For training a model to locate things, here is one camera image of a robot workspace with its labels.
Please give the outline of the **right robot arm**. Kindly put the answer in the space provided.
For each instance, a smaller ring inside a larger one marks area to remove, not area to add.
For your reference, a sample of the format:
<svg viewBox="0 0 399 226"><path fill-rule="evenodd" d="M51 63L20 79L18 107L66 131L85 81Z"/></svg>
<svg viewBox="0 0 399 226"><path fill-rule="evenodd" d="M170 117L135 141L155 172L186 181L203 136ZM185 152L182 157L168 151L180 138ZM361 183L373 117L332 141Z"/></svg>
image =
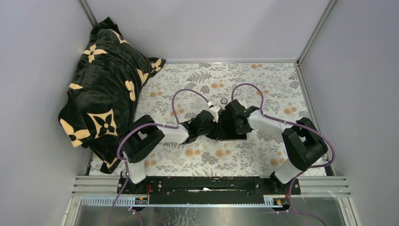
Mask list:
<svg viewBox="0 0 399 226"><path fill-rule="evenodd" d="M286 191L289 181L308 170L327 152L324 139L306 117L296 122L284 121L264 115L258 107L245 108L238 100L233 100L221 111L218 123L220 131L228 138L259 130L282 139L288 159L271 174L270 188L276 194Z"/></svg>

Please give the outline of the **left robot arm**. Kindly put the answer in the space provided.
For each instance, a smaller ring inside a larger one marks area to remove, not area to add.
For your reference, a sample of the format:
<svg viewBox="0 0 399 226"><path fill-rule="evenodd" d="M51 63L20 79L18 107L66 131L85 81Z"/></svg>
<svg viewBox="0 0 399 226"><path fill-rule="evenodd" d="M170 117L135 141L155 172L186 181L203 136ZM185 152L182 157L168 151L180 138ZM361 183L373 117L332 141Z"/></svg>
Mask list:
<svg viewBox="0 0 399 226"><path fill-rule="evenodd" d="M200 136L210 135L215 130L221 111L221 107L212 105L176 127L156 123L150 115L135 121L118 140L118 150L126 159L128 188L136 194L145 190L145 158L159 143L184 145L196 141Z"/></svg>

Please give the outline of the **black paper box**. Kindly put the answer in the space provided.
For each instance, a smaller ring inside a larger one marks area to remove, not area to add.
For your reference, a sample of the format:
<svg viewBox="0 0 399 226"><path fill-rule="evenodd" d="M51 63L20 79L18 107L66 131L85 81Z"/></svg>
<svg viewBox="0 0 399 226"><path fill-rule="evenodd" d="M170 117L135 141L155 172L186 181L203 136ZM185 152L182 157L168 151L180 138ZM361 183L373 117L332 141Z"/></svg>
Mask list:
<svg viewBox="0 0 399 226"><path fill-rule="evenodd" d="M247 140L246 134L238 134L235 128L235 119L227 110L219 114L218 122L214 122L207 138L217 141Z"/></svg>

